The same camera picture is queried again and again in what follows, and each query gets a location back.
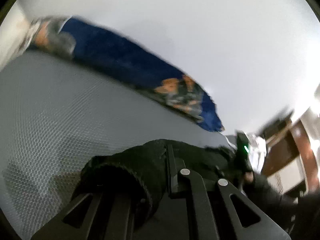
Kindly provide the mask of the black pants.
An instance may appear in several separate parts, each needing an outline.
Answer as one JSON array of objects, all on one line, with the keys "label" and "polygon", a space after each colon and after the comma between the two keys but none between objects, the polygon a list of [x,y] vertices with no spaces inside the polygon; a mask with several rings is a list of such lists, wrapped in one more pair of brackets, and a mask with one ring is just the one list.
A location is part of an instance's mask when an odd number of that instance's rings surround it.
[{"label": "black pants", "polygon": [[167,149],[172,146],[176,158],[186,168],[214,183],[226,178],[239,186],[248,171],[247,158],[229,147],[197,147],[174,140],[152,140],[114,155],[97,155],[80,173],[72,198],[96,190],[137,201],[137,220],[145,221],[159,207],[168,190]]}]

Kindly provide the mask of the white patterned cloth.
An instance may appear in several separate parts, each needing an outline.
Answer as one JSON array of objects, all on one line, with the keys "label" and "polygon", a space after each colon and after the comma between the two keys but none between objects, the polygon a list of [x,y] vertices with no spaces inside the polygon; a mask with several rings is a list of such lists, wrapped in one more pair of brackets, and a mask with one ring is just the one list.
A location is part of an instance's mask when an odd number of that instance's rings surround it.
[{"label": "white patterned cloth", "polygon": [[266,141],[262,137],[248,134],[248,158],[254,172],[261,173],[267,155]]}]

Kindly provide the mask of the brown wooden door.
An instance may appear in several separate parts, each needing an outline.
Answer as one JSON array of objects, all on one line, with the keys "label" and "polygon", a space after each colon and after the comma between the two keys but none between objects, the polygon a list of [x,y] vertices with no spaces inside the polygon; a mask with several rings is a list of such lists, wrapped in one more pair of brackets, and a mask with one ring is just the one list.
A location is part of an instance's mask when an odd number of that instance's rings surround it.
[{"label": "brown wooden door", "polygon": [[316,156],[307,131],[300,120],[294,124],[287,124],[282,130],[269,137],[266,140],[266,148],[267,155],[261,172],[264,176],[268,178],[299,157],[305,172],[305,182],[297,187],[303,184],[305,193],[319,191],[319,168]]}]

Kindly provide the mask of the white lattice panel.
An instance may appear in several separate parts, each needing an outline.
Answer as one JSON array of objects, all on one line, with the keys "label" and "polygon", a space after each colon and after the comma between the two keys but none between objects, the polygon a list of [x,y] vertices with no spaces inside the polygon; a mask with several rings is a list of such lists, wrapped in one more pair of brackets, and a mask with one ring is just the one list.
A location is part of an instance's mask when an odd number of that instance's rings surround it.
[{"label": "white lattice panel", "polygon": [[305,182],[305,172],[299,157],[284,168],[267,178],[270,185],[279,193],[284,194]]}]

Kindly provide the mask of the grey textured mattress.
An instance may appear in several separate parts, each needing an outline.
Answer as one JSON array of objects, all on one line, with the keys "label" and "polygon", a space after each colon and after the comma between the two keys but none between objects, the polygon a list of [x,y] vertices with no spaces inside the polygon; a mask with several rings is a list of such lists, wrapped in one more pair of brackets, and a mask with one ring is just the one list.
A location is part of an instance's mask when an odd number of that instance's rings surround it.
[{"label": "grey textured mattress", "polygon": [[104,74],[25,52],[1,71],[1,209],[30,239],[69,202],[89,159],[156,139],[228,144]]}]

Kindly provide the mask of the blue floral blanket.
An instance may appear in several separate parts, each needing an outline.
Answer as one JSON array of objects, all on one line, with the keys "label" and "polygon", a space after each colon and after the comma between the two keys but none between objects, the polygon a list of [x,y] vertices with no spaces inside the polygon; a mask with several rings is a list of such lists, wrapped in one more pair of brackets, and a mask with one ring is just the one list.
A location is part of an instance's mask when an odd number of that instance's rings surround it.
[{"label": "blue floral blanket", "polygon": [[114,31],[77,17],[34,19],[28,47],[94,67],[184,114],[202,129],[222,132],[216,104],[187,73]]}]

